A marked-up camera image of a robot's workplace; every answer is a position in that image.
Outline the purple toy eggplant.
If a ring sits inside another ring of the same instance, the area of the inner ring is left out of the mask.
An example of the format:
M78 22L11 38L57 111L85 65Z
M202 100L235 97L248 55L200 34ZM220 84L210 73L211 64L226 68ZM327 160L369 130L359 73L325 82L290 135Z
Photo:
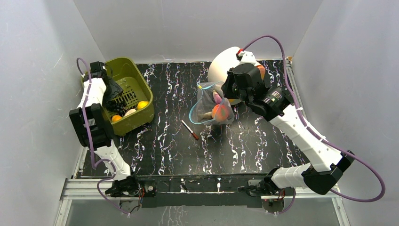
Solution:
M221 104L221 102L223 101L223 98L218 94L218 92L216 90L212 91L212 95L213 95L213 99L216 105Z

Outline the clear zip top bag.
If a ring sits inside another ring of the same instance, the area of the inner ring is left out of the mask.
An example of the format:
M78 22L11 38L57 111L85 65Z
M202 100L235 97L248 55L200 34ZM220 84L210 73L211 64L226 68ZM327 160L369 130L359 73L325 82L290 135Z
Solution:
M203 82L197 83L197 102L191 108L189 113L189 119L191 123L196 125L226 125L231 124L234 121L234 112L230 101L223 96L222 92L223 82ZM218 94L223 98L222 105L226 106L230 111L230 116L223 122L216 122L215 120L201 121L197 119L197 115L200 113L211 112L216 106L212 91L216 90Z

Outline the yellow toy lemon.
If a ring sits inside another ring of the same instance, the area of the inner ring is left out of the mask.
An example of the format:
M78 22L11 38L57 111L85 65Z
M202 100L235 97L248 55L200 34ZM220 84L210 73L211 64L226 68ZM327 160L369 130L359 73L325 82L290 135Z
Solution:
M140 101L137 104L137 110L144 109L149 104L149 101Z

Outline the olive green plastic basket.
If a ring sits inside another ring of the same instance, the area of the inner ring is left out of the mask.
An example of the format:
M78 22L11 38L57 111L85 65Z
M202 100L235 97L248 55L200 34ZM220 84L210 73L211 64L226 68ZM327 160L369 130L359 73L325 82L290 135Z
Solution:
M140 101L149 101L149 104L144 109L137 110L128 117L124 117L123 115L121 120L112 122L111 117L117 114L109 112L105 108L105 105L103 105L103 97L100 98L100 103L102 104L105 115L111 122L115 135L123 136L153 120L153 93L136 64L131 59L119 57L105 63L99 61L91 62L89 66L93 79L108 76L123 88L122 95L113 100L120 103L125 102L126 112L132 108L137 110L137 104Z

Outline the black toy grape bunch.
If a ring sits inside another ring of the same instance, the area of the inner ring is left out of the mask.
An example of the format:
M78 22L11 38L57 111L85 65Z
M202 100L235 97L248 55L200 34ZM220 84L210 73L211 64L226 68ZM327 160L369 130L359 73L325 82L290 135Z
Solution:
M123 116L126 112L126 103L125 102L117 102L114 100L110 100L107 101L105 103L105 108L109 111L109 112L113 112L116 113L119 116Z

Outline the small orange toy fruit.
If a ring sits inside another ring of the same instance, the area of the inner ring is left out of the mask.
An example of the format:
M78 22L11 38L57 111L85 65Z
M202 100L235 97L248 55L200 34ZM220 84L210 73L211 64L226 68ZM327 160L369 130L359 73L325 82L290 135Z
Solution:
M111 117L112 122L117 122L119 120L121 120L123 117L120 115L114 115Z

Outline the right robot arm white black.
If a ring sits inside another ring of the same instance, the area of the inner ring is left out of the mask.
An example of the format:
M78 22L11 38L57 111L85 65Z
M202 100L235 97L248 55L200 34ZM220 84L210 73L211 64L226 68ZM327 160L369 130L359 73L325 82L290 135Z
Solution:
M296 167L272 169L258 184L250 182L253 196L277 195L286 187L309 188L324 195L342 177L354 159L322 143L302 124L288 90L267 86L261 69L244 63L227 71L222 91L228 99L239 99L252 112L277 127L302 151L309 163Z

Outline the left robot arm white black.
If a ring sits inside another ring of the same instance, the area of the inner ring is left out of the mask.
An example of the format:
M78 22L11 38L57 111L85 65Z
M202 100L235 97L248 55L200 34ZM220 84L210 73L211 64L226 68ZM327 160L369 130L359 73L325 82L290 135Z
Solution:
M103 106L105 98L114 96L116 83L108 76L106 63L87 64L80 57L76 61L83 62L87 68L87 72L80 71L84 88L81 101L77 108L69 111L78 140L89 149L92 168L96 169L103 163L110 172L109 179L113 183L106 195L137 196L141 184L114 143L115 133Z

